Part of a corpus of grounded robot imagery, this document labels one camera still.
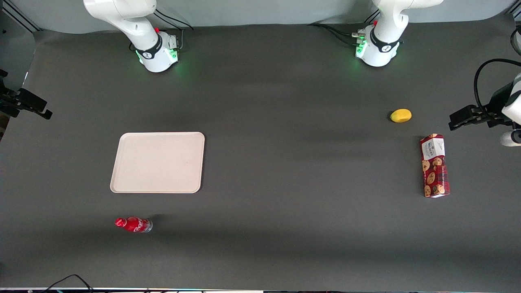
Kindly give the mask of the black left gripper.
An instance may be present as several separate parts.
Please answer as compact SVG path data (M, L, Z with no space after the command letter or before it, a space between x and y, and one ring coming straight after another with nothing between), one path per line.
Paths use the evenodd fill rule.
M449 130L454 131L458 128L461 128L462 126L477 125L484 122L487 122L487 126L489 128L493 128L498 125L514 128L513 121L502 113L503 107L506 106L506 103L510 98L512 89L513 82L510 82L493 93L489 103L486 105L486 110L492 117L490 121L488 121L487 114L483 111L482 108L476 105L468 105L460 109L458 111L458 115L449 116Z

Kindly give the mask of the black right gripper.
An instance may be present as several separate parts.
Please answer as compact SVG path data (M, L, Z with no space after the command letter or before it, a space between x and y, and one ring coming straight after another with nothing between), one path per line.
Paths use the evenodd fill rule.
M21 110L25 110L44 119L50 119L53 113L46 108L46 105L45 100L24 88L19 91L6 87L0 89L0 111L6 116L16 118Z

